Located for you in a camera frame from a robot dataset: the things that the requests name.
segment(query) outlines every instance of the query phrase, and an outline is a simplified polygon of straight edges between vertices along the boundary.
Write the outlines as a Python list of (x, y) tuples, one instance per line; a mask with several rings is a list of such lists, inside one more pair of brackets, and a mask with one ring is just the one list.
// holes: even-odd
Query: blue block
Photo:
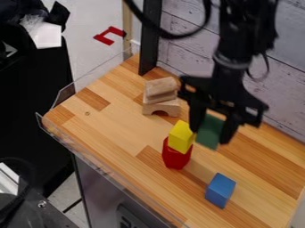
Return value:
[(235, 181), (217, 173), (208, 186), (208, 190), (205, 193), (205, 199), (220, 208), (225, 208), (235, 186)]

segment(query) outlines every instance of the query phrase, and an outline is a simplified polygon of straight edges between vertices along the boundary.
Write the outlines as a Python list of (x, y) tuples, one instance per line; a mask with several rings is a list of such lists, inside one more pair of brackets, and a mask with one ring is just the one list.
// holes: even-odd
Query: toy block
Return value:
[(235, 181), (217, 173), (208, 186), (205, 199), (223, 209), (229, 201), (235, 186)]
[(177, 81), (173, 77), (165, 77), (145, 83), (145, 93), (148, 98), (168, 94), (177, 90)]
[(199, 128), (196, 142), (202, 146), (210, 148), (211, 150), (216, 150), (223, 125), (223, 120), (207, 114)]
[(174, 99), (172, 101), (149, 104), (149, 103), (147, 103), (147, 99), (146, 99), (146, 96), (144, 93), (143, 114), (152, 115), (157, 110), (164, 111), (170, 117), (176, 118), (180, 115), (180, 100), (176, 97), (176, 99)]
[(175, 151), (174, 149), (168, 146), (167, 137), (163, 142), (163, 151), (162, 157), (166, 167), (168, 168), (175, 168), (175, 169), (182, 169), (186, 164), (189, 162), (193, 150), (193, 145), (188, 149), (186, 154), (182, 154), (179, 151)]
[(169, 133), (169, 147), (186, 154), (192, 146), (194, 133), (189, 125), (182, 120), (179, 120)]
[(173, 91), (166, 94), (151, 96), (150, 98), (146, 96), (145, 102), (148, 104), (152, 104), (152, 103), (171, 101), (171, 100), (175, 100), (176, 98), (177, 98), (177, 91)]

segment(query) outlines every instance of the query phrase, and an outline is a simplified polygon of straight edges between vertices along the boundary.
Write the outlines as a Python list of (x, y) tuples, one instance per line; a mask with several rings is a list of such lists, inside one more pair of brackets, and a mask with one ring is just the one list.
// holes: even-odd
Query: red tape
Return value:
[(113, 34), (115, 34), (117, 36), (120, 36), (120, 37), (125, 37), (125, 35), (126, 35), (125, 31), (120, 30), (118, 28), (114, 28), (113, 26), (110, 26), (103, 33), (94, 36), (94, 39), (96, 39), (96, 40), (98, 40), (98, 41), (100, 41), (100, 42), (102, 42), (106, 45), (113, 45), (114, 41), (105, 37), (108, 33), (113, 33)]

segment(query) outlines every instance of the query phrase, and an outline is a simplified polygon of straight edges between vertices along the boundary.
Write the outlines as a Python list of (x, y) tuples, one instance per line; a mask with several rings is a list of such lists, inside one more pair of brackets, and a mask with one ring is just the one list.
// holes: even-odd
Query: green block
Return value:
[(223, 125), (223, 120), (207, 114), (198, 131), (196, 142), (216, 150)]

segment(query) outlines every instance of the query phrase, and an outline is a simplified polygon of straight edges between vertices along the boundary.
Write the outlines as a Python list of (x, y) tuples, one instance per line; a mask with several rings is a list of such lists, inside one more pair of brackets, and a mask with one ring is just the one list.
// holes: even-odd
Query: stacked blocks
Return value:
[(169, 147), (186, 154), (194, 140), (194, 133), (189, 125), (179, 120), (169, 133)]
[(208, 190), (205, 193), (205, 199), (219, 208), (225, 208), (234, 191), (235, 185), (235, 181), (217, 173), (208, 186)]
[(177, 82), (173, 77), (165, 77), (145, 83), (143, 114), (152, 115), (157, 110), (164, 111), (175, 118), (180, 114)]
[(190, 147), (186, 154), (180, 153), (168, 146), (169, 138), (167, 137), (163, 142), (162, 157), (165, 166), (168, 168), (183, 169), (190, 161), (193, 145)]
[(163, 142), (162, 157), (168, 168), (182, 169), (189, 162), (194, 134), (189, 125), (179, 120)]

